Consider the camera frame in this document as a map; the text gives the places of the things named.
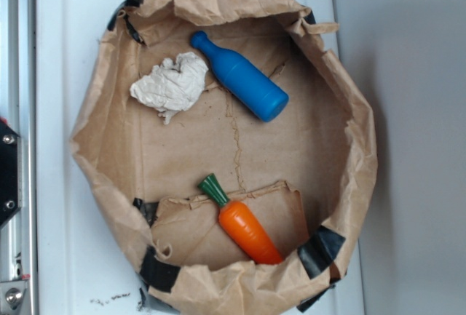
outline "blue plastic bottle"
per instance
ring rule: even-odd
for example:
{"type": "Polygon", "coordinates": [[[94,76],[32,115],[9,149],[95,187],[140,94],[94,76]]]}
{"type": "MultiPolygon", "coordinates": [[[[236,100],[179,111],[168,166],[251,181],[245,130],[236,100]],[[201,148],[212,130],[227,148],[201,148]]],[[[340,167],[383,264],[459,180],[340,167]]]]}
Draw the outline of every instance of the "blue plastic bottle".
{"type": "Polygon", "coordinates": [[[273,120],[286,107],[288,95],[240,53],[213,44],[204,31],[191,45],[204,53],[217,79],[262,121],[273,120]]]}

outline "screw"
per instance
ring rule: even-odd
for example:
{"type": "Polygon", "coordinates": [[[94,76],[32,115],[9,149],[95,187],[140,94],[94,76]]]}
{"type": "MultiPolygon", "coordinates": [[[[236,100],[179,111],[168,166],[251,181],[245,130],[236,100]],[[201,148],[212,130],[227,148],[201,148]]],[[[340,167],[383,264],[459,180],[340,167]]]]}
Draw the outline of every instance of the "screw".
{"type": "Polygon", "coordinates": [[[3,136],[3,143],[7,145],[12,145],[16,143],[16,138],[14,135],[4,135],[3,136]]]}
{"type": "Polygon", "coordinates": [[[19,291],[18,288],[10,288],[5,295],[5,299],[9,306],[12,307],[13,310],[17,308],[23,301],[23,294],[19,291]]]}
{"type": "Polygon", "coordinates": [[[12,210],[15,208],[15,202],[13,200],[9,200],[8,202],[5,202],[5,206],[7,206],[8,210],[12,210]]]}

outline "white plastic tray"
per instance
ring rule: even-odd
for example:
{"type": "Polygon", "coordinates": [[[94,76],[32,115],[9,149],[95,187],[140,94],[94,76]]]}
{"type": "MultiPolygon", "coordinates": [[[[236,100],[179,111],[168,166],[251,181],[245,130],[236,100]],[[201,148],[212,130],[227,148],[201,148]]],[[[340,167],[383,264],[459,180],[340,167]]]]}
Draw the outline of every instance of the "white plastic tray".
{"type": "MultiPolygon", "coordinates": [[[[122,1],[37,0],[37,232],[42,315],[138,313],[138,277],[113,240],[68,148],[99,39],[122,1]]],[[[332,0],[297,1],[313,8],[318,23],[333,21],[332,0]]],[[[336,51],[336,36],[324,39],[336,51]]],[[[291,309],[286,314],[300,313],[291,309]]],[[[364,314],[358,249],[347,278],[306,314],[364,314]]]]}

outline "black tape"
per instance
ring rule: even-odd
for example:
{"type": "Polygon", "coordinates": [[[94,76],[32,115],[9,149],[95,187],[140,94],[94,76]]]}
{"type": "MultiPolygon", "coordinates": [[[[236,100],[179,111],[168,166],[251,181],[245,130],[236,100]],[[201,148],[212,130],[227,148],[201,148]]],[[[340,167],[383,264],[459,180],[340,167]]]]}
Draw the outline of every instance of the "black tape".
{"type": "Polygon", "coordinates": [[[320,226],[311,238],[298,247],[298,256],[310,279],[326,270],[335,260],[345,238],[320,226]]]}
{"type": "Polygon", "coordinates": [[[130,33],[130,36],[133,38],[133,40],[138,42],[139,44],[144,44],[144,40],[142,39],[142,37],[139,36],[139,33],[136,31],[136,29],[134,29],[133,24],[130,23],[130,16],[125,15],[123,18],[125,19],[128,33],[130,33]]]}
{"type": "Polygon", "coordinates": [[[308,24],[315,24],[314,12],[310,12],[306,17],[304,17],[304,20],[306,20],[306,23],[308,24]]]}
{"type": "Polygon", "coordinates": [[[168,314],[179,314],[180,312],[173,308],[170,304],[160,300],[157,297],[149,294],[149,286],[143,281],[143,286],[139,289],[141,294],[141,301],[138,304],[138,311],[142,311],[143,308],[150,308],[159,311],[163,311],[168,314]]]}
{"type": "Polygon", "coordinates": [[[115,29],[115,24],[117,22],[118,14],[124,7],[139,7],[143,2],[144,2],[144,0],[124,0],[122,2],[122,4],[120,4],[118,6],[118,8],[115,10],[113,15],[111,16],[111,19],[110,19],[110,21],[108,22],[108,25],[107,25],[107,29],[110,30],[110,31],[113,31],[115,29]]]}
{"type": "Polygon", "coordinates": [[[321,293],[315,295],[314,297],[311,297],[307,300],[303,300],[301,304],[299,304],[296,309],[298,309],[300,312],[304,313],[306,312],[311,306],[313,306],[321,297],[327,293],[328,290],[331,290],[332,288],[335,288],[335,282],[331,281],[331,286],[327,287],[325,290],[323,290],[321,293]]]}
{"type": "Polygon", "coordinates": [[[139,212],[144,216],[149,226],[154,224],[157,217],[155,216],[155,212],[159,206],[158,202],[148,202],[144,203],[143,200],[138,199],[137,197],[133,201],[133,206],[138,208],[139,212]]]}
{"type": "Polygon", "coordinates": [[[181,268],[163,263],[157,260],[155,255],[155,248],[148,246],[139,275],[141,275],[145,283],[151,285],[156,290],[171,292],[181,268]]]}

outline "orange carrot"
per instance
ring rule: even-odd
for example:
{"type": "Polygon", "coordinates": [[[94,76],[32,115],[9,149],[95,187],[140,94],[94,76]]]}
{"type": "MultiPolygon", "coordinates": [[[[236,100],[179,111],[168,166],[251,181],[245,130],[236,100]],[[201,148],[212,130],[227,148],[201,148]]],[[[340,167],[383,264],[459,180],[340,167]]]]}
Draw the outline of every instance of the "orange carrot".
{"type": "Polygon", "coordinates": [[[283,258],[248,206],[230,201],[214,174],[198,187],[220,206],[218,222],[230,237],[256,262],[278,264],[283,258]]]}

